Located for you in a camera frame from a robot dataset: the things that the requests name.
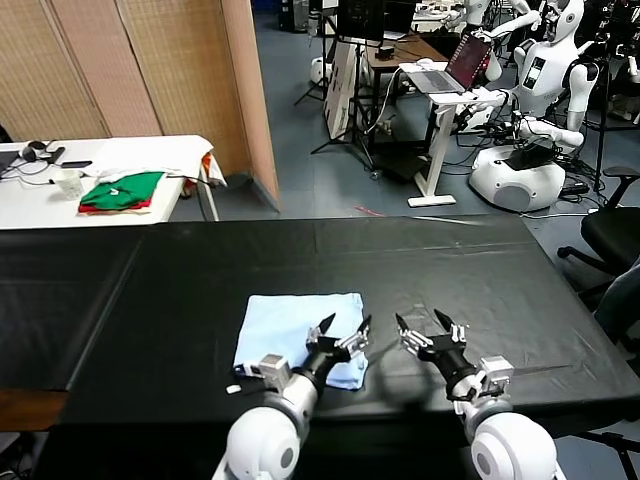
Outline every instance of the laptop screen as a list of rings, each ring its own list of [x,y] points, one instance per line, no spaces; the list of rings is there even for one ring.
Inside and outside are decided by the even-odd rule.
[[[478,71],[484,59],[489,55],[491,45],[484,43],[479,38],[469,35],[462,37],[456,51],[445,68],[445,72],[451,75],[465,89],[473,85]]]

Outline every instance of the desk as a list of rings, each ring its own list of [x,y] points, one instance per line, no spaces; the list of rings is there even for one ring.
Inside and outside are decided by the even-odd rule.
[[[437,68],[444,70],[445,63],[437,64]],[[427,94],[432,104],[432,112],[435,110],[440,115],[440,125],[438,133],[433,145],[433,154],[431,155],[431,165],[429,174],[425,179],[421,172],[414,175],[414,181],[418,186],[418,190],[422,194],[421,197],[414,197],[408,200],[410,207],[430,207],[434,205],[451,205],[456,203],[453,195],[437,195],[436,187],[442,171],[444,158],[449,150],[449,140],[451,138],[451,130],[456,109],[459,105],[473,105],[478,103],[495,102],[503,98],[505,93],[499,90],[487,90],[484,87],[475,88],[465,93],[436,93]],[[431,115],[429,120],[435,122],[435,115]]]
[[[373,71],[373,92],[371,94],[373,101],[371,106],[371,114],[369,115],[371,122],[375,121],[380,115],[378,101],[380,99],[380,79],[383,74],[395,72],[399,68],[401,63],[415,63],[421,58],[431,58],[434,62],[446,62],[447,60],[437,50],[435,50],[417,35],[405,37],[398,41],[385,40],[384,45],[392,46],[395,48],[394,56],[390,60],[378,60],[376,58],[376,52],[378,51],[378,49],[376,47],[367,47],[367,61],[369,62],[369,67]],[[396,98],[399,78],[399,75],[396,75],[394,79],[394,96],[391,98],[392,104]],[[369,153],[373,153],[376,148],[375,135],[376,129],[374,128],[369,133]],[[412,143],[414,145],[422,146],[426,145],[427,139],[425,139],[425,142],[403,143]]]
[[[253,294],[360,292],[373,315],[364,388],[325,391],[305,454],[424,458],[465,444],[441,376],[401,348],[395,312],[426,334],[441,331],[434,308],[468,323],[470,361],[513,363],[515,410],[553,436],[614,423],[640,399],[640,380],[515,216],[159,224],[145,229],[131,265],[36,479],[87,478],[137,458],[145,436],[155,455],[175,455],[194,429],[207,443],[184,454],[204,473],[162,478],[210,479],[231,423],[260,401],[225,392]]]
[[[66,151],[58,160],[62,162],[78,160],[97,160],[113,142],[140,142],[148,154],[149,162],[153,163],[154,147],[163,149],[174,139],[186,137],[145,137],[140,139],[100,139],[100,140],[64,140],[55,142],[51,149],[64,146]],[[21,150],[26,143],[0,144],[0,151]],[[202,176],[200,163],[203,155],[190,155],[182,160],[185,168],[193,172],[193,176]],[[37,172],[42,169],[44,162],[37,162],[23,167],[25,172]],[[46,183],[53,177],[55,169],[49,167],[37,175],[24,178],[32,183]],[[85,192],[90,191],[96,183],[94,178],[82,179]],[[78,215],[78,200],[67,200],[56,185],[33,186],[17,179],[0,181],[0,229],[22,228],[68,228],[68,227],[97,227],[113,225],[150,225],[166,222],[173,212],[182,191],[183,178],[163,177],[153,194],[151,210],[145,214],[117,214],[117,215]],[[210,198],[213,212],[215,204]]]

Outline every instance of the robot finger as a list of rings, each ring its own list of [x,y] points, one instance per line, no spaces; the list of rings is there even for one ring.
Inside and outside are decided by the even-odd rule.
[[[332,313],[331,315],[329,315],[327,318],[325,318],[324,320],[322,320],[320,322],[320,325],[318,325],[318,329],[320,330],[320,333],[322,333],[323,335],[325,333],[327,333],[327,331],[329,330],[329,328],[331,327],[331,324],[333,323],[333,320],[336,318],[336,314]]]

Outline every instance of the light blue cloth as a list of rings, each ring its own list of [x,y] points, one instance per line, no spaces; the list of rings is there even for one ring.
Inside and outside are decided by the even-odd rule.
[[[333,313],[336,318],[325,335],[343,338],[354,333],[363,320],[360,294],[253,295],[247,304],[233,364],[257,365],[265,355],[273,353],[286,358],[291,368],[302,365],[308,354],[309,329]],[[337,364],[327,383],[357,390],[362,387],[368,365],[364,353],[360,353],[349,363]]]

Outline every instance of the laptop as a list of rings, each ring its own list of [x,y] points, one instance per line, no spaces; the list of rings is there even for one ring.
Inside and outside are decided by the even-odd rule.
[[[384,39],[400,40],[411,31],[416,13],[415,0],[387,0],[384,8]]]
[[[421,93],[462,93],[473,86],[491,45],[468,33],[462,37],[445,70],[407,75]]]

